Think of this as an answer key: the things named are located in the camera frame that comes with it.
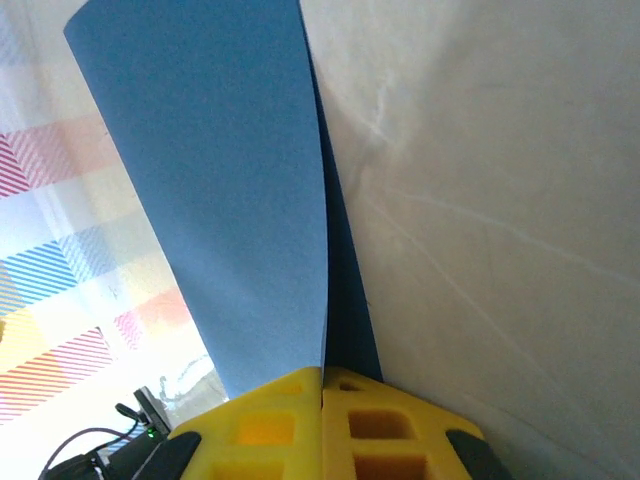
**blue cardboard sheet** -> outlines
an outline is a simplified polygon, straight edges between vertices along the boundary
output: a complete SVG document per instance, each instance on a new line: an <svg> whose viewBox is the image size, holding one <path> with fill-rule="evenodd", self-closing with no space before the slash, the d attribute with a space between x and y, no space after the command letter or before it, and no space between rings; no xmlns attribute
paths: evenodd
<svg viewBox="0 0 640 480"><path fill-rule="evenodd" d="M326 204L297 2L91 0L65 35L229 396L320 365Z"/></svg>

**yellow foam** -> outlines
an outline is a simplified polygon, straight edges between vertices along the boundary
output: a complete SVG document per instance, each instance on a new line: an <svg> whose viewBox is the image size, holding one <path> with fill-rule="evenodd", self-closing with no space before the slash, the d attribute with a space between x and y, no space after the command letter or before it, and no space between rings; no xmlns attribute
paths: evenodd
<svg viewBox="0 0 640 480"><path fill-rule="evenodd" d="M325 373L325 480L470 480L446 437L454 429L483 438L467 420L388 385Z"/></svg>
<svg viewBox="0 0 640 480"><path fill-rule="evenodd" d="M182 480L320 480L321 396L304 368L182 424L202 436Z"/></svg>

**yellow plastic block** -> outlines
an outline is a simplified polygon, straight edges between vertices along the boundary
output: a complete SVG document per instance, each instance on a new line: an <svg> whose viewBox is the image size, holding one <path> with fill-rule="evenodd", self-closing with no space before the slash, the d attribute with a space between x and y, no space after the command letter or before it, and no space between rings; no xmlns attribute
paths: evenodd
<svg viewBox="0 0 640 480"><path fill-rule="evenodd" d="M388 385L325 372L325 480L470 480L446 437L453 429L483 438L467 420Z"/></svg>
<svg viewBox="0 0 640 480"><path fill-rule="evenodd" d="M320 480L322 372L291 373L182 424L202 436L181 480Z"/></svg>

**white wall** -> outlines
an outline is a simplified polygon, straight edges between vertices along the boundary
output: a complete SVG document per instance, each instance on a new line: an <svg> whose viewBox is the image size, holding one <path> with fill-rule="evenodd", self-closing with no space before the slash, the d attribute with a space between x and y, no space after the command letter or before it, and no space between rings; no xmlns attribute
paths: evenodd
<svg viewBox="0 0 640 480"><path fill-rule="evenodd" d="M302 5L386 379L640 478L640 2Z"/></svg>

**crease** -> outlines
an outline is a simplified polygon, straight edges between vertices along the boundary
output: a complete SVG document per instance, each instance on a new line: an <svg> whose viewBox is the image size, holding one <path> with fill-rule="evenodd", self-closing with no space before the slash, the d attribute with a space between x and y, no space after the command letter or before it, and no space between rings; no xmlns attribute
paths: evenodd
<svg viewBox="0 0 640 480"><path fill-rule="evenodd" d="M425 194L425 195L412 195L412 194L408 194L396 189L389 189L389 188L385 188L385 191L389 192L389 193L393 193L399 196L402 196L404 198L410 199L410 200L415 200L415 201L419 201L419 202L423 202L423 203L428 203L430 205L433 205L435 207L438 208L442 208L445 210L449 210L452 212L455 212L457 214L472 218L478 222L481 222L485 225L491 225L493 227L497 227L500 228L502 230L506 230L509 233L511 233L512 235L514 235L515 237L517 237L518 239L522 240L525 243L529 243L531 245L535 245L538 248L541 248L543 250L546 250L548 252L551 252L555 255L558 255L559 257L564 258L565 260L569 260L573 263L577 263L578 265L583 266L584 268L590 270L591 272L597 273L599 275L603 275L609 278L612 278L620 283L624 283L625 285L629 285L631 287L634 288L640 288L640 280L637 280L633 277L630 277L628 275L624 275L622 273L610 270L608 268L604 268L601 267L599 265L597 265L596 263L594 263L593 261L589 260L588 258L585 258L581 255L578 255L577 253L573 253L570 252L568 250L565 250L563 248L557 247L555 245L552 245L550 243L547 243L543 240L540 240L538 238L532 237L530 234L528 234L527 232L525 232L524 230L520 230L519 228L516 228L508 223L502 222L500 220L496 220L495 218L489 217L487 215L484 215L482 213L478 213L474 210L471 210L469 208L466 207L461 207L459 205L455 205L449 202L445 202L443 200L438 200L437 198L432 197L429 194Z"/></svg>
<svg viewBox="0 0 640 480"><path fill-rule="evenodd" d="M401 225L395 222L391 216L385 212L382 208L373 203L369 198L365 198L365 202L380 215L383 217L390 225L392 225L398 232L400 232L407 240L409 240L413 246L421 252L429 261L429 263L436 269L436 271L444 278L444 280L453 288L453 290L482 318L492 330L494 330L500 339L516 354L519 354L532 368L535 372L537 372L542 378L546 379L551 388L566 402L566 404L583 419L585 424L592 430L592 433L604 440L605 445L607 445L609 454L612 455L614 459L618 461L618 463L634 478L640 478L637 474L634 473L633 468L626 463L626 461L620 457L620 455L616 452L616 450L611 446L611 440L605 435L605 433L601 430L600 426L593 422L586 411L575 401L574 398L569 396L560 385L547 373L545 369L543 369L538 362L527 353L522 347L520 347L512 338L510 338L506 333L502 331L502 329L496 324L496 322L491 318L491 316L485 312L482 307L473 299L471 296L458 285L455 280L444 270L444 268L440 265L440 263L433 257L431 252L427 250L420 242L418 242L413 235L411 235L406 229L404 229Z"/></svg>

